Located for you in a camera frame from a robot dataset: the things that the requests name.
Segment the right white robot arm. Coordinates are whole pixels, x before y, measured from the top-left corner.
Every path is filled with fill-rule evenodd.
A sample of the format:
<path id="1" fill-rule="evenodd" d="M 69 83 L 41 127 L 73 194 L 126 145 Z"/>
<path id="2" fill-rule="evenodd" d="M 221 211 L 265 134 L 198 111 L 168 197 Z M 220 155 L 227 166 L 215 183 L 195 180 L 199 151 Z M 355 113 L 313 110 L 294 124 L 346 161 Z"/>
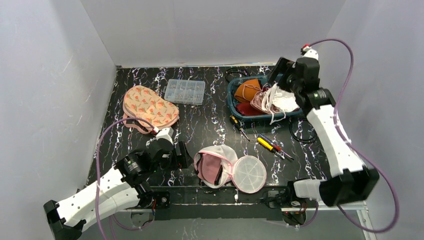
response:
<path id="1" fill-rule="evenodd" d="M 364 161 L 342 139 L 334 114 L 336 102 L 329 89 L 320 87 L 319 61 L 300 57 L 296 61 L 279 58 L 269 75 L 278 90 L 293 93 L 296 104 L 314 128 L 326 154 L 331 177 L 327 180 L 301 179 L 290 181 L 289 200 L 312 199 L 326 206 L 339 206 L 368 198 L 380 175 L 368 168 Z"/>

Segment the dusty pink bra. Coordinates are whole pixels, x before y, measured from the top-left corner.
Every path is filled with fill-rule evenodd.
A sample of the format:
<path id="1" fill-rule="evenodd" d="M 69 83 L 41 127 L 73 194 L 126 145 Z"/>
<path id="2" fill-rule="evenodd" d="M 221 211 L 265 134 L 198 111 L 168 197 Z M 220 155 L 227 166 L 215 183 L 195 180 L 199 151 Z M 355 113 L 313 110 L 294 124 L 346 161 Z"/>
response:
<path id="1" fill-rule="evenodd" d="M 223 159 L 217 155 L 199 152 L 194 167 L 198 178 L 210 188 L 220 188 L 229 181 Z"/>

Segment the white satin bra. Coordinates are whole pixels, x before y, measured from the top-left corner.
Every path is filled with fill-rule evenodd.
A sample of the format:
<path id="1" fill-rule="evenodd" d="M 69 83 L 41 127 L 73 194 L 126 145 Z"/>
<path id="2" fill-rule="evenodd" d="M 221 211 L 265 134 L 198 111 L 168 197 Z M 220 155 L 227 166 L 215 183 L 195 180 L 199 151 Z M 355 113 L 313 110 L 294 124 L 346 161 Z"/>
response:
<path id="1" fill-rule="evenodd" d="M 270 125 L 281 121 L 287 113 L 299 109 L 295 95 L 292 92 L 281 89 L 277 83 L 261 93 L 260 109 L 271 114 Z"/>

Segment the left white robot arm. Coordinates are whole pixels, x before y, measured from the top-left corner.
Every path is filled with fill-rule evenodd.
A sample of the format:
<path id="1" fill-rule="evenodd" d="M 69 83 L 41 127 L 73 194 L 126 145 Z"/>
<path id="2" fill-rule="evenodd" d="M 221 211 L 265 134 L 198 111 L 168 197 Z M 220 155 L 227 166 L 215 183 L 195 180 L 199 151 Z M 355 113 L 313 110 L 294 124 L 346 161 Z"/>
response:
<path id="1" fill-rule="evenodd" d="M 192 163 L 183 141 L 173 145 L 160 138 L 148 148 L 131 151 L 99 180 L 73 196 L 43 205 L 54 239 L 77 240 L 99 220 L 128 208 L 168 208 L 169 192 L 154 192 L 148 178 L 158 170 L 187 169 Z"/>

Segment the pink satin bra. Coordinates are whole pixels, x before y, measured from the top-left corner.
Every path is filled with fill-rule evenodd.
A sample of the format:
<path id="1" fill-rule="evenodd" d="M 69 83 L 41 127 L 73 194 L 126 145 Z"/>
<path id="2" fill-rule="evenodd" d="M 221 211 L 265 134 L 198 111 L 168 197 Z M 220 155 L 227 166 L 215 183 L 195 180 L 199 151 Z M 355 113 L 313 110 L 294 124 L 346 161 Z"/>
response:
<path id="1" fill-rule="evenodd" d="M 270 114 L 270 107 L 268 104 L 268 97 L 265 92 L 257 92 L 253 99 L 250 101 L 250 105 L 257 111 L 263 114 Z"/>

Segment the white mesh laundry bag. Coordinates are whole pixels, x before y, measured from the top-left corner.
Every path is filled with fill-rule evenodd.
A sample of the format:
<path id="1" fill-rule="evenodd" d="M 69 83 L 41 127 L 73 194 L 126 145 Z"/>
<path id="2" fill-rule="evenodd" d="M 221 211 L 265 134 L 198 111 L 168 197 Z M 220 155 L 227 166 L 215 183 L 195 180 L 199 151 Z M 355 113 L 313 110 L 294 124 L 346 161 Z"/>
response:
<path id="1" fill-rule="evenodd" d="M 231 147 L 224 144 L 202 148 L 196 155 L 198 153 L 209 153 L 221 157 L 223 159 L 224 172 L 228 174 L 227 183 L 232 182 L 243 193 L 257 193 L 266 184 L 267 170 L 264 164 L 255 156 L 238 157 Z M 193 158 L 193 167 L 196 162 L 196 155 Z"/>

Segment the floral pink laundry bag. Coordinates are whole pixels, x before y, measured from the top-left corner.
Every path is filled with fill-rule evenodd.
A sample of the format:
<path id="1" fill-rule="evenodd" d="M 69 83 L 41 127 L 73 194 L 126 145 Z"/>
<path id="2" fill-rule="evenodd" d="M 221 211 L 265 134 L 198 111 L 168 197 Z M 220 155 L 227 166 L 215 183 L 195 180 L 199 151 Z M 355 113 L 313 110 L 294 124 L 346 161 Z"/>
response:
<path id="1" fill-rule="evenodd" d="M 155 91 L 136 85 L 123 96 L 123 118 L 127 128 L 138 130 L 142 134 L 154 132 L 154 127 L 162 130 L 171 127 L 179 120 L 179 109 L 173 103 L 161 98 Z"/>

